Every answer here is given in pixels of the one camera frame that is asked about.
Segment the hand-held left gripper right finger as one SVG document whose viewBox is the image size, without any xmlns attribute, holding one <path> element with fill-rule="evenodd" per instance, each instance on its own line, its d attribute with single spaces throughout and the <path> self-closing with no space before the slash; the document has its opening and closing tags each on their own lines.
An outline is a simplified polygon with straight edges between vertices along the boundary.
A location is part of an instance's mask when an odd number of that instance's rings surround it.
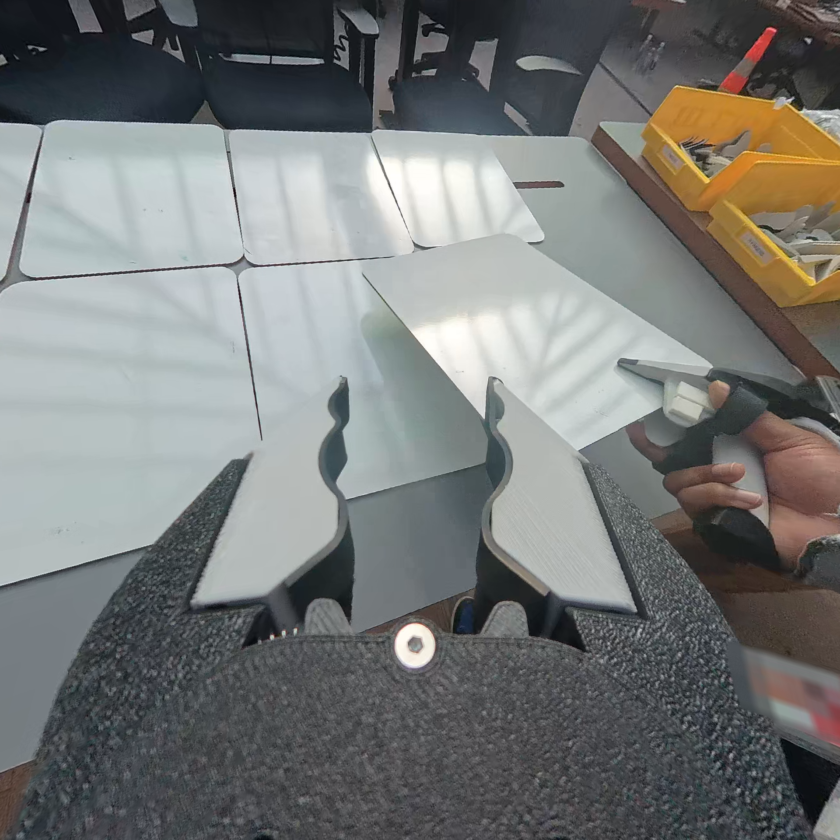
<svg viewBox="0 0 840 840">
<path fill-rule="evenodd" d="M 638 617 L 625 552 L 589 461 L 495 376 L 486 386 L 491 493 L 476 555 L 474 631 L 519 605 L 525 634 L 565 641 L 569 609 Z"/>
</svg>

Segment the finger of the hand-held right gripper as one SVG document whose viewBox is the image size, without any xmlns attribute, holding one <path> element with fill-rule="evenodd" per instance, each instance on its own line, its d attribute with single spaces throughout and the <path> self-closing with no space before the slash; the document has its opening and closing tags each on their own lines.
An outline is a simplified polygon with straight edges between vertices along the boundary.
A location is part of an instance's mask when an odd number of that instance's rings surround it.
<svg viewBox="0 0 840 840">
<path fill-rule="evenodd" d="M 621 358 L 617 365 L 663 386 L 663 414 L 670 422 L 702 422 L 715 408 L 709 398 L 708 364 L 667 364 Z"/>
</svg>

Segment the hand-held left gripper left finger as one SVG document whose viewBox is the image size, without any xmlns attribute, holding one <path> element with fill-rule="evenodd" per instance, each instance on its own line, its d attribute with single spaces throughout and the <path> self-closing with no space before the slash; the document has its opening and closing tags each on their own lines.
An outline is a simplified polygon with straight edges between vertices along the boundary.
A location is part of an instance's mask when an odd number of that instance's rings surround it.
<svg viewBox="0 0 840 840">
<path fill-rule="evenodd" d="M 255 606 L 278 636 L 352 633 L 354 543 L 338 486 L 349 421 L 341 375 L 265 432 L 194 584 L 191 612 Z"/>
</svg>

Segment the white rounded board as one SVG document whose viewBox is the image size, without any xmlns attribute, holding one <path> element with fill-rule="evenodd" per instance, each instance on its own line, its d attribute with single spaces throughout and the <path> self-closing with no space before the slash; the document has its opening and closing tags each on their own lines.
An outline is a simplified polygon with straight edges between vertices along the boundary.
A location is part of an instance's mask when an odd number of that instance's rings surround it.
<svg viewBox="0 0 840 840">
<path fill-rule="evenodd" d="M 577 449 L 663 404 L 621 358 L 708 361 L 519 238 L 366 260 L 362 274 L 480 415 L 488 379 Z"/>
</svg>

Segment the person's right hand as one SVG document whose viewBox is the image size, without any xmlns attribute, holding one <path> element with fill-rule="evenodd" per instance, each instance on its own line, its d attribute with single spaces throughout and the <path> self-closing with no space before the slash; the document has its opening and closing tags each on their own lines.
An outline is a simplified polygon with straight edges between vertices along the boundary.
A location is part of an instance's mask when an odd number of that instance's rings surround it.
<svg viewBox="0 0 840 840">
<path fill-rule="evenodd" d="M 744 435 L 763 457 L 764 497 L 738 486 L 746 474 L 738 462 L 672 471 L 663 486 L 691 520 L 717 508 L 752 511 L 768 501 L 782 568 L 797 572 L 807 551 L 838 545 L 838 447 L 771 412 L 759 416 Z"/>
</svg>

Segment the yellow parts bins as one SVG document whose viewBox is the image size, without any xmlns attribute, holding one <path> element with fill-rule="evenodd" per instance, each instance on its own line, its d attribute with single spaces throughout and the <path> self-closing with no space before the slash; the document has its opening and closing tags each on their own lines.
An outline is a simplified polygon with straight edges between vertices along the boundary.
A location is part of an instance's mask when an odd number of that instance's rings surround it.
<svg viewBox="0 0 840 840">
<path fill-rule="evenodd" d="M 708 233 L 711 216 L 685 209 L 645 160 L 643 128 L 642 123 L 601 122 L 591 143 L 795 368 L 807 376 L 838 377 L 838 302 L 774 304 Z"/>
</svg>

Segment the pile of grey plastic parts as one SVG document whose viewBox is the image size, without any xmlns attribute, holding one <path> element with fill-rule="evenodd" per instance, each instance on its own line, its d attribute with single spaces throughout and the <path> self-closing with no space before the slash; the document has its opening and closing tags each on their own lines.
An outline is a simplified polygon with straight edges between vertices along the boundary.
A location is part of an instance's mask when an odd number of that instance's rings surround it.
<svg viewBox="0 0 840 840">
<path fill-rule="evenodd" d="M 737 136 L 719 143 L 712 143 L 699 137 L 689 137 L 680 141 L 678 147 L 686 152 L 704 176 L 711 178 L 727 168 L 740 154 L 750 151 L 752 137 L 753 132 L 746 129 Z"/>
<path fill-rule="evenodd" d="M 839 268 L 839 212 L 836 202 L 802 205 L 789 212 L 759 212 L 750 222 L 815 281 Z"/>
</svg>

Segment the orange traffic cone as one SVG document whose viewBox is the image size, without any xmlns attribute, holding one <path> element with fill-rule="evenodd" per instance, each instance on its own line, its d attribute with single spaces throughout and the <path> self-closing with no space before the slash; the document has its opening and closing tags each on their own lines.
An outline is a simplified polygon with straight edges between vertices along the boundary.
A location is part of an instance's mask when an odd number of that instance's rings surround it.
<svg viewBox="0 0 840 840">
<path fill-rule="evenodd" d="M 776 36 L 777 28 L 767 27 L 760 37 L 752 44 L 740 62 L 730 71 L 717 86 L 717 92 L 739 95 L 746 88 L 755 67 L 763 58 L 768 47 Z"/>
</svg>

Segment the black office chair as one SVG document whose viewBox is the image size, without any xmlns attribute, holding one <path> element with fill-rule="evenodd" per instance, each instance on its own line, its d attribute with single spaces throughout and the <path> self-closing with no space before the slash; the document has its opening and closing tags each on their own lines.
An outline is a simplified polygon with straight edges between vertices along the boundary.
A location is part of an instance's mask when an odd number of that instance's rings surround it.
<svg viewBox="0 0 840 840">
<path fill-rule="evenodd" d="M 368 133 L 375 2 L 195 2 L 206 101 L 228 130 Z"/>
<path fill-rule="evenodd" d="M 1 121 L 188 123 L 204 101 L 200 70 L 164 49 L 176 41 L 160 2 L 90 2 L 83 31 L 71 2 L 1 3 Z"/>
<path fill-rule="evenodd" d="M 399 80 L 395 116 L 405 130 L 565 136 L 629 1 L 455 2 L 432 76 Z"/>
</svg>

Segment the row of white boards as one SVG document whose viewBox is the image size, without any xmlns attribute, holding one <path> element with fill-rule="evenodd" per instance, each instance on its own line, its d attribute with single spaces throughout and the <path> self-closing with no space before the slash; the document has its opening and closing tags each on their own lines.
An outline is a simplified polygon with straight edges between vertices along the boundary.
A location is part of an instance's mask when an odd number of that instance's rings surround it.
<svg viewBox="0 0 840 840">
<path fill-rule="evenodd" d="M 152 542 L 258 439 L 223 131 L 57 121 L 2 289 L 2 585 Z"/>
</svg>

